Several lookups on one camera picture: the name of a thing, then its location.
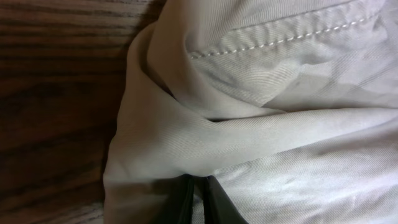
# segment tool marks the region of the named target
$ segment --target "wood grain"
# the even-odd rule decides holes
[[[0,223],[100,223],[127,48],[165,0],[0,0]]]

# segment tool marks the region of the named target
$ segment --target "garment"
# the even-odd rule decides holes
[[[249,223],[398,223],[397,7],[167,1],[127,56],[105,223],[148,223],[182,174]]]

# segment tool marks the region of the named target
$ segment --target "dark wood surface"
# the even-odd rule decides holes
[[[73,212],[103,200],[127,48],[163,4],[0,0],[0,223],[93,219]]]

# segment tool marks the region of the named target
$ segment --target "beige cloth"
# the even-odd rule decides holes
[[[147,223],[185,173],[249,223],[398,220],[394,4],[168,1],[127,56],[105,223]]]

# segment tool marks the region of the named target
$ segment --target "brown wooden surface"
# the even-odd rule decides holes
[[[0,0],[0,223],[90,221],[71,211],[103,200],[126,51],[162,6]]]

